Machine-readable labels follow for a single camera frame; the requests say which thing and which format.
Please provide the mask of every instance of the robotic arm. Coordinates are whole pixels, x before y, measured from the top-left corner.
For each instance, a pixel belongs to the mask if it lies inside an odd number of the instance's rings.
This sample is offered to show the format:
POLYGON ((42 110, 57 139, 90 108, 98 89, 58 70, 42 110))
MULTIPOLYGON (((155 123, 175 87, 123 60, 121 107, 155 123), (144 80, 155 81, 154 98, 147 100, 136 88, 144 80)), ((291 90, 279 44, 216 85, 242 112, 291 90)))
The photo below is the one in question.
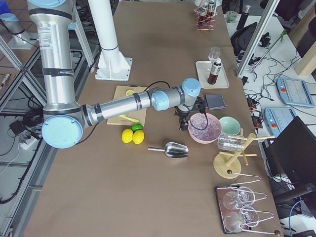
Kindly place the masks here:
POLYGON ((95 105, 81 106, 75 100, 68 26, 72 23, 73 0, 28 0, 30 19, 38 27, 39 47, 47 94, 43 108, 44 140, 56 148, 68 148, 82 137, 83 129, 130 111, 154 106, 158 111, 176 106, 180 128, 196 105, 200 83, 193 78, 170 89, 154 88, 95 105))

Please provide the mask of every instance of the blue cable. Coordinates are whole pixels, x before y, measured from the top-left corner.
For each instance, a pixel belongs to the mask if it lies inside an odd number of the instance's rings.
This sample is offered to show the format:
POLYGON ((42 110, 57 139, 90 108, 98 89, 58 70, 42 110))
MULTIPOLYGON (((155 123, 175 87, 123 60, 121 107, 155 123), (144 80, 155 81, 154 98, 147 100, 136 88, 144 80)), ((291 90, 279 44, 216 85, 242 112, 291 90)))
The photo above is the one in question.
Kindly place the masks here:
POLYGON ((292 229, 291 229, 291 216, 292 216, 292 211, 293 211, 294 207, 295 207, 297 204, 299 204, 300 202, 302 202, 302 201, 303 201, 303 200, 299 200, 299 201, 297 201, 297 202, 292 206, 292 208, 291 208, 291 210, 290 210, 290 214, 289 214, 289 216, 288 216, 288 228, 290 229, 291 237, 293 237, 292 229))

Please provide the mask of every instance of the mint green bowl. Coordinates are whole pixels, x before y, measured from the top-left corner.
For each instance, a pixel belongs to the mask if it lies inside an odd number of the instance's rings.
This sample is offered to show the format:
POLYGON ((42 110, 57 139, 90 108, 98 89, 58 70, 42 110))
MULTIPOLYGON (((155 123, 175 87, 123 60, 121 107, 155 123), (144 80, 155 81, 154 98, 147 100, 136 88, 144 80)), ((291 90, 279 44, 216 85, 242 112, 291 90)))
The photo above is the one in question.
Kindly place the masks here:
POLYGON ((219 122, 222 126, 222 132, 226 134, 239 134, 240 123, 232 117, 222 117, 219 122))

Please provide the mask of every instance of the round wooden base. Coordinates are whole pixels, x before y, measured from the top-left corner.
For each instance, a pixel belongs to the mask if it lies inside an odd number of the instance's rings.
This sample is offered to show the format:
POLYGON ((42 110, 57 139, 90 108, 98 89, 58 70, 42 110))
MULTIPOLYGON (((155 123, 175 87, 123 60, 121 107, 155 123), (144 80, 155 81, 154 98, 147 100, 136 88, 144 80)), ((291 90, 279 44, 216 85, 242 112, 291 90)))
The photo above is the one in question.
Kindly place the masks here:
POLYGON ((218 154, 213 161, 214 168, 216 172, 226 178, 226 179, 235 179, 238 177, 238 174, 228 174, 227 170, 231 170, 234 173, 241 172, 241 164, 238 159, 236 159, 230 166, 226 166, 225 162, 229 160, 231 156, 226 156, 222 154, 218 154))

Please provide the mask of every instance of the pink bowl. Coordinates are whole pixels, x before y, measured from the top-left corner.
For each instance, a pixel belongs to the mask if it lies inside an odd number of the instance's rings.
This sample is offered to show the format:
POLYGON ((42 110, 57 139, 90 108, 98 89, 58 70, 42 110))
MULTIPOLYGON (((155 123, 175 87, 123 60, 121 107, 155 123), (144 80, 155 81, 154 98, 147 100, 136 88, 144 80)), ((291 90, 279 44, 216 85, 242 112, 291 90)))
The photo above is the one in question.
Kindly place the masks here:
POLYGON ((208 119, 208 126, 205 130, 200 131, 192 126, 193 124, 199 129, 205 128, 206 118, 205 115, 201 113, 191 116, 188 127, 189 135, 193 138, 193 140, 202 144, 208 144, 216 141, 222 132, 222 126, 219 120, 211 114, 206 114, 206 116, 208 119))

